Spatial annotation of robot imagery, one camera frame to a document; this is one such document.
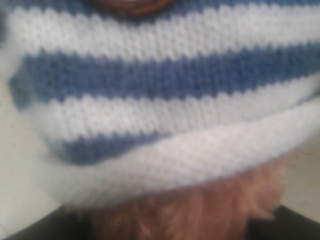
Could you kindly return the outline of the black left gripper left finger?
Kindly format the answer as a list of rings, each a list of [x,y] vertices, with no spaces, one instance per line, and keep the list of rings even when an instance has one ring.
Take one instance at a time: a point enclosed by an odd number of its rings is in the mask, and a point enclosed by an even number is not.
[[[6,240],[90,240],[92,209],[62,205]]]

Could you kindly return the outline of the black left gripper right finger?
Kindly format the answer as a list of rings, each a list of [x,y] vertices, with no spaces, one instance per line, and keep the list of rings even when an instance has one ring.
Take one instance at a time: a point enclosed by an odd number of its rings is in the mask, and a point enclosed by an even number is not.
[[[250,220],[246,239],[320,240],[320,224],[282,205],[274,212],[273,220]]]

